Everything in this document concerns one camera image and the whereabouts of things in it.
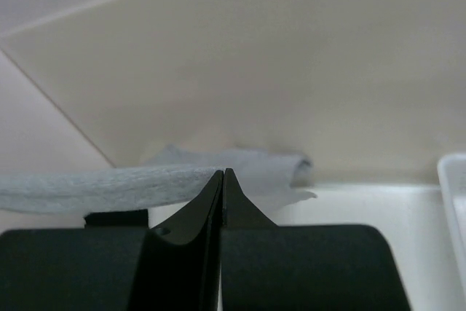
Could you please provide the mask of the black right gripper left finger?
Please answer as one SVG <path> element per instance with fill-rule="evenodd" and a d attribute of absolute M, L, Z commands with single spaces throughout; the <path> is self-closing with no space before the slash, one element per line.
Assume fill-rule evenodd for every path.
<path fill-rule="evenodd" d="M 19 229 L 1 236 L 3 310 L 211 310 L 218 281 L 216 172 L 154 228 Z"/>

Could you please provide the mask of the white plastic laundry basket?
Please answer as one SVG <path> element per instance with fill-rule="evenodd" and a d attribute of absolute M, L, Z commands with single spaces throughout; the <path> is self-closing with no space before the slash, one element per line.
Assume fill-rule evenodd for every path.
<path fill-rule="evenodd" d="M 448 154 L 437 164 L 443 204 L 458 265 L 465 266 L 465 153 Z"/>

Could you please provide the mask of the grey tank top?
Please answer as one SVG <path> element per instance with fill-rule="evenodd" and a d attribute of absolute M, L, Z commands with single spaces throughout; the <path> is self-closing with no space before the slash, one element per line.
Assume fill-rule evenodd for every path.
<path fill-rule="evenodd" d="M 217 170 L 231 168 L 260 209 L 313 195 L 312 162 L 302 154 L 229 149 L 195 153 L 167 146 L 144 166 L 90 173 L 1 177 L 1 209 L 22 213 L 97 213 L 155 208 L 195 198 Z"/>

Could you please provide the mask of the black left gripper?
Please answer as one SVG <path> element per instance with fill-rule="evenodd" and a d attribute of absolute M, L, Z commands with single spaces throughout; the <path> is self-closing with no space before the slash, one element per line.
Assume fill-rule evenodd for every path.
<path fill-rule="evenodd" d="M 149 211 L 129 210 L 105 213 L 90 213 L 84 217 L 84 227 L 142 227 L 149 228 Z"/>

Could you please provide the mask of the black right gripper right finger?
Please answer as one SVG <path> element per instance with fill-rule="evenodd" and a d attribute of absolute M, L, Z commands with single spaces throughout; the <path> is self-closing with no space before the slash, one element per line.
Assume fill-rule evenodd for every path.
<path fill-rule="evenodd" d="M 365 224 L 282 227 L 224 174 L 221 291 L 225 310 L 409 310 L 382 233 Z"/>

